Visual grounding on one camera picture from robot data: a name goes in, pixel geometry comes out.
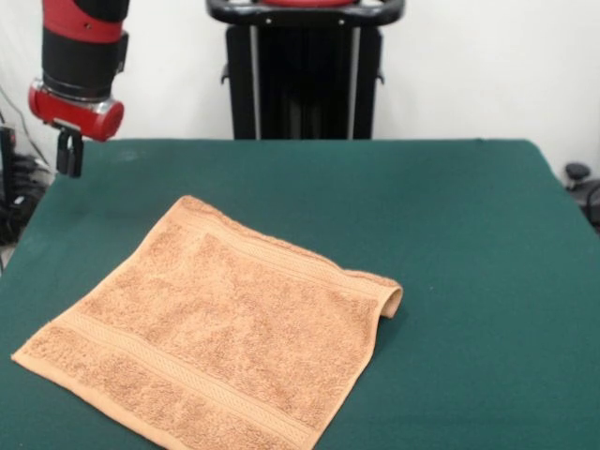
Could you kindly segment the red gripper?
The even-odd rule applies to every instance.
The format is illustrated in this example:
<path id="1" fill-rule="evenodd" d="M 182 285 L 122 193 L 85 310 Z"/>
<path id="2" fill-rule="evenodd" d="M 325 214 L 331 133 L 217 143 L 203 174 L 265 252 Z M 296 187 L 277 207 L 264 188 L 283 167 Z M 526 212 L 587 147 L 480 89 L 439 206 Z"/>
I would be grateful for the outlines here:
<path id="1" fill-rule="evenodd" d="M 32 114 L 45 124 L 61 128 L 57 138 L 56 169 L 70 177 L 80 177 L 83 167 L 83 137 L 98 142 L 111 139 L 120 128 L 125 107 L 109 97 L 101 102 L 80 102 L 57 96 L 42 82 L 34 80 L 28 91 Z M 70 133 L 71 150 L 69 149 Z"/>

